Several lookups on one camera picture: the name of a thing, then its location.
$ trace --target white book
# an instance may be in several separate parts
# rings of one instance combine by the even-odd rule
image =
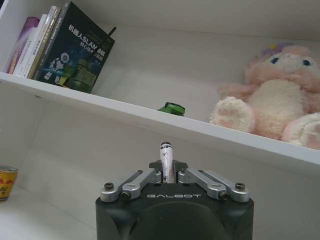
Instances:
[[[19,77],[22,77],[23,74],[24,74],[24,71],[25,71],[26,66],[27,66],[27,64],[28,64],[28,61],[29,61],[29,59],[30,59],[30,57],[31,57],[31,55],[32,55],[32,50],[33,50],[34,47],[35,47],[36,41],[37,41],[37,39],[38,39],[38,37],[39,37],[39,34],[40,34],[40,32],[41,32],[41,30],[42,30],[45,22],[46,22],[46,19],[47,19],[47,15],[46,15],[46,14],[42,14],[41,19],[40,19],[40,21],[39,21],[39,24],[38,24],[37,28],[35,29],[35,31],[34,31],[34,33],[33,33],[33,37],[32,37],[32,39],[31,39],[31,43],[30,43],[30,45],[28,46],[28,48],[26,49],[25,57],[24,57],[24,59],[23,59],[22,62],[21,62],[20,70],[19,70],[19,72],[17,72],[17,74],[16,74],[16,75],[19,76]]]
[[[36,42],[34,44],[33,50],[31,52],[31,56],[30,56],[26,66],[24,68],[24,71],[23,71],[23,74],[22,74],[23,78],[27,78],[28,77],[29,71],[30,71],[30,69],[32,67],[32,64],[34,63],[36,55],[37,55],[37,53],[39,51],[39,47],[40,47],[40,45],[41,45],[41,43],[42,43],[42,41],[43,41],[43,39],[44,39],[44,37],[46,35],[46,32],[48,30],[48,27],[50,25],[50,22],[51,22],[51,20],[52,20],[52,18],[54,16],[54,14],[55,14],[56,9],[57,9],[56,6],[52,6],[50,8],[50,11],[49,11],[48,15],[46,16],[46,19],[45,19],[45,22],[43,24],[43,27],[40,30],[40,34],[39,34],[39,36],[38,36],[38,38],[37,38],[37,40],[36,40]]]
[[[13,71],[13,75],[15,75],[15,76],[20,76],[20,75],[21,75],[23,62],[24,62],[25,59],[26,59],[28,49],[31,47],[32,40],[33,40],[33,38],[34,38],[36,29],[37,29],[36,27],[33,27],[33,28],[30,30],[30,35],[29,35],[28,39],[27,39],[26,42],[25,42],[25,45],[24,45],[24,48],[23,48],[23,50],[22,50],[22,52],[21,52],[21,56],[20,56],[20,58],[19,58],[19,61],[18,61],[18,63],[16,64],[15,69],[14,69],[14,71]]]

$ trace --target white shelf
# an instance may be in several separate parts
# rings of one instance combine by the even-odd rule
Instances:
[[[320,176],[320,151],[109,98],[0,73],[0,80],[43,99],[276,168]]]
[[[95,240],[96,230],[15,186],[0,203],[1,239]]]

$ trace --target pink book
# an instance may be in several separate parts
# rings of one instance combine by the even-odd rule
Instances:
[[[34,16],[29,16],[25,23],[24,26],[22,28],[22,31],[19,35],[18,40],[16,41],[13,51],[11,53],[11,56],[9,58],[9,61],[7,63],[7,67],[5,69],[5,72],[7,74],[13,74],[15,67],[19,61],[19,58],[21,56],[21,53],[26,45],[26,42],[28,40],[28,37],[32,31],[33,28],[36,28],[39,24],[39,19],[37,17]]]

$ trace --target white marker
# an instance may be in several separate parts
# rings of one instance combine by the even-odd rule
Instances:
[[[162,162],[163,183],[174,184],[175,174],[173,166],[173,150],[170,142],[163,142],[160,146],[160,160]]]

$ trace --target black book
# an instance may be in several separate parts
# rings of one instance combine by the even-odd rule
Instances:
[[[89,93],[114,43],[69,1],[61,10],[33,79]]]

